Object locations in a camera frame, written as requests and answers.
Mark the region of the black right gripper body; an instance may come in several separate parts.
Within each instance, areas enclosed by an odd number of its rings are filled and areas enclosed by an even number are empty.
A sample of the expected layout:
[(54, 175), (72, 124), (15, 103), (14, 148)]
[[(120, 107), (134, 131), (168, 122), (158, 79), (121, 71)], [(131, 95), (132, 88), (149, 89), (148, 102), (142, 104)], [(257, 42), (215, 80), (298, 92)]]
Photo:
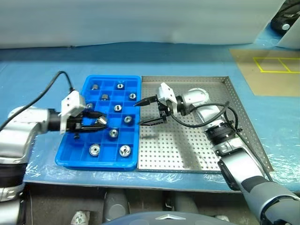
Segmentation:
[(167, 122), (167, 117), (173, 114), (174, 107), (171, 100), (167, 100), (165, 103), (158, 101), (158, 111), (159, 111), (159, 122)]

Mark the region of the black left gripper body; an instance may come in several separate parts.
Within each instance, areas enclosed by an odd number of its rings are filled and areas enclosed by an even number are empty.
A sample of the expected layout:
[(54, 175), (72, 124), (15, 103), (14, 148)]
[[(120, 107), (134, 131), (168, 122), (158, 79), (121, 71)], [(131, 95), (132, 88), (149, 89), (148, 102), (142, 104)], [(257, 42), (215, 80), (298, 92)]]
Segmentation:
[(67, 119), (67, 132), (73, 133), (74, 139), (79, 139), (82, 128), (82, 117), (69, 117)]

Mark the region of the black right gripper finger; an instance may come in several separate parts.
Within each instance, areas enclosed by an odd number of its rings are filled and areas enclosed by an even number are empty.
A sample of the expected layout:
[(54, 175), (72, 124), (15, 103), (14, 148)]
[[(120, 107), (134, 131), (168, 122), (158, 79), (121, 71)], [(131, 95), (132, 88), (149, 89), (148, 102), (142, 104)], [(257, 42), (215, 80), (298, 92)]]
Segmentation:
[(159, 124), (163, 124), (166, 123), (167, 119), (165, 116), (163, 117), (145, 117), (142, 118), (139, 122), (138, 125), (139, 126), (155, 126), (155, 125), (159, 125)]
[(151, 96), (151, 97), (146, 97), (141, 99), (140, 101), (136, 102), (134, 104), (134, 107), (142, 107), (146, 105), (150, 105), (152, 103), (157, 103), (158, 102), (158, 97), (157, 95)]

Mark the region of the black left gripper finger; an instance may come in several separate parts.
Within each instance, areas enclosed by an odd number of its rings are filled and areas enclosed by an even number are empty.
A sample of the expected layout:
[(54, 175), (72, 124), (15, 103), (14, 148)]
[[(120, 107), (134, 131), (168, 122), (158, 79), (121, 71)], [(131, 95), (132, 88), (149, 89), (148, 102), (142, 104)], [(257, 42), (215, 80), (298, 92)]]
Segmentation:
[(89, 119), (97, 119), (103, 116), (104, 114), (101, 112), (83, 112), (82, 116)]
[(82, 126), (80, 128), (80, 132), (97, 132), (105, 128), (106, 128), (105, 125), (88, 125), (88, 126)]

